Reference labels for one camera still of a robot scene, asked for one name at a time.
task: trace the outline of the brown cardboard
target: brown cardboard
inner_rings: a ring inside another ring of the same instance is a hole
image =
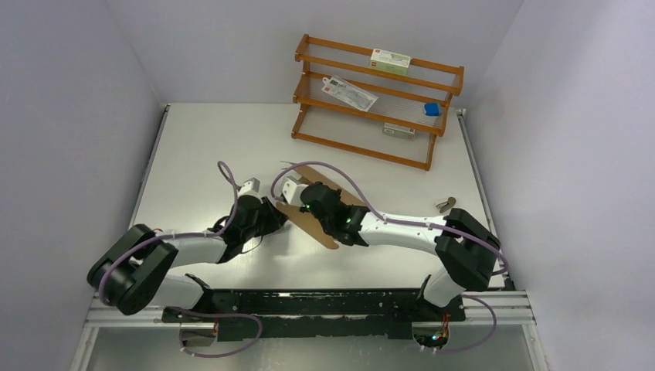
[[[364,206],[364,202],[354,196],[352,193],[341,188],[339,184],[332,182],[326,178],[325,175],[319,173],[317,170],[309,166],[301,166],[294,169],[295,172],[300,174],[300,182],[304,184],[311,184],[314,182],[322,182],[332,189],[341,189],[341,201],[346,205]],[[289,216],[289,220],[299,226],[307,234],[312,236],[316,241],[320,242],[323,246],[330,250],[339,248],[339,244],[327,234],[323,233],[323,227],[310,213],[301,213],[300,208],[291,206],[286,203],[277,203],[276,207],[282,213]]]

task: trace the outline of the wooden rack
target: wooden rack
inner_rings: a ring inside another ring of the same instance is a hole
[[[303,73],[294,91],[294,103],[300,104],[300,113],[291,130],[291,137],[429,170],[436,138],[446,131],[450,101],[462,91],[464,67],[412,58],[407,76],[401,76],[368,68],[372,53],[373,49],[318,39],[307,34],[303,36],[295,56],[297,62],[303,62]],[[322,79],[332,75],[371,91],[378,96],[378,100],[368,112],[364,112],[323,93]],[[423,114],[425,103],[438,103],[441,106],[440,115],[430,117]],[[426,161],[303,134],[300,127],[310,107],[326,108],[429,133]]]

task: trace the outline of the purple cable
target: purple cable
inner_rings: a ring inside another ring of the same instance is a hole
[[[232,186],[232,193],[234,194],[234,204],[236,205],[238,196],[237,196],[237,185],[236,182],[234,181],[234,175],[232,174],[232,171],[229,169],[229,166],[225,162],[219,161],[217,165],[223,177]],[[105,286],[107,286],[107,281],[109,281],[109,276],[111,276],[111,274],[116,270],[116,268],[119,265],[121,265],[127,259],[130,259],[132,255],[134,255],[134,253],[136,253],[137,251],[143,249],[144,247],[146,247],[147,245],[153,242],[160,241],[160,240],[167,240],[167,239],[174,239],[174,238],[190,238],[190,237],[218,237],[227,229],[227,227],[232,222],[232,220],[234,220],[235,214],[236,214],[236,207],[233,207],[232,211],[229,214],[229,218],[225,223],[225,226],[223,226],[223,228],[221,228],[216,233],[190,232],[190,233],[180,233],[180,234],[162,234],[156,237],[149,238],[143,241],[142,243],[139,243],[136,246],[132,247],[125,254],[121,255],[118,259],[116,259],[116,261],[114,261],[114,263],[109,266],[109,269],[107,270],[107,272],[105,272],[102,279],[100,279],[100,284],[98,285],[98,296],[100,297],[100,301],[102,301],[106,305],[110,305],[110,302],[104,293]]]
[[[259,318],[257,318],[255,315],[247,315],[245,313],[229,313],[229,314],[227,314],[227,313],[218,313],[218,314],[213,315],[213,314],[208,314],[208,313],[196,313],[194,311],[188,311],[188,310],[182,309],[182,308],[173,308],[173,309],[176,310],[176,311],[179,311],[181,313],[184,313],[186,315],[192,315],[194,317],[248,318],[248,319],[252,319],[253,321],[257,322],[257,335],[255,335],[255,338],[251,342],[249,342],[248,344],[245,344],[244,346],[242,346],[241,348],[239,348],[237,350],[233,350],[231,352],[225,352],[225,353],[221,353],[221,354],[204,354],[204,353],[196,353],[196,352],[192,352],[192,351],[188,350],[184,346],[184,342],[182,341],[182,331],[180,331],[180,336],[179,336],[180,346],[181,346],[180,350],[185,352],[186,354],[188,354],[190,356],[199,357],[199,358],[222,358],[222,357],[233,356],[236,353],[241,353],[244,350],[246,350],[246,349],[250,348],[251,346],[255,345],[255,343],[257,341],[259,341],[259,339],[260,339],[260,337],[262,335],[262,331],[263,331],[262,321]]]
[[[387,223],[400,224],[400,225],[403,225],[403,226],[424,226],[424,227],[427,227],[427,225],[425,223],[421,223],[421,222],[412,222],[412,221],[409,221],[409,220],[399,220],[399,219],[393,219],[393,218],[385,218],[378,210],[376,210],[373,207],[373,205],[371,205],[371,203],[366,199],[366,196],[364,196],[364,193],[357,186],[357,183],[355,183],[355,181],[352,180],[352,178],[350,176],[348,176],[348,174],[341,171],[336,166],[330,165],[330,164],[328,164],[326,162],[305,161],[305,162],[298,162],[296,164],[291,164],[288,168],[284,169],[280,174],[278,174],[275,177],[275,179],[273,180],[273,183],[270,185],[270,194],[274,197],[274,199],[276,199],[278,201],[284,201],[284,198],[282,196],[279,196],[279,197],[275,196],[275,186],[280,181],[280,179],[282,179],[282,177],[285,174],[287,174],[288,172],[290,172],[291,170],[293,170],[295,168],[298,168],[300,166],[305,166],[305,165],[324,166],[326,168],[329,168],[329,169],[335,171],[339,175],[343,176],[344,179],[346,179],[351,184],[352,188],[355,189],[356,193],[359,195],[361,200],[364,201],[364,203],[366,204],[366,207],[368,207],[368,209],[371,210],[371,213],[373,213],[373,215],[375,215],[377,218],[379,218],[381,220],[384,220]],[[493,272],[492,275],[503,274],[503,273],[507,272],[507,269],[509,268],[509,263],[507,262],[507,259],[503,256],[503,254],[501,254],[500,251],[496,250],[487,241],[481,240],[481,239],[475,237],[474,235],[468,234],[468,233],[463,232],[461,230],[456,230],[455,228],[452,228],[450,226],[442,226],[442,225],[439,225],[439,224],[430,223],[430,227],[431,228],[437,228],[438,230],[445,230],[446,232],[451,232],[453,234],[456,234],[457,236],[462,236],[462,237],[466,238],[467,240],[471,240],[471,241],[473,241],[475,243],[478,243],[479,245],[481,245],[485,249],[491,251],[496,256],[496,258],[500,259],[503,262],[504,266],[500,270]]]
[[[459,352],[466,352],[467,350],[471,350],[473,348],[476,348],[480,345],[483,345],[485,342],[487,342],[489,339],[491,339],[491,336],[494,336],[494,333],[496,332],[496,326],[498,325],[498,319],[496,318],[496,312],[494,309],[491,307],[491,305],[487,304],[484,300],[476,297],[476,296],[470,296],[467,294],[461,294],[462,298],[467,298],[473,301],[477,301],[478,303],[484,305],[487,309],[489,309],[489,313],[491,313],[491,318],[493,323],[491,324],[491,330],[480,340],[474,342],[473,344],[469,344],[466,346],[462,346],[459,348],[455,349],[440,349],[437,350],[437,353],[459,353]]]

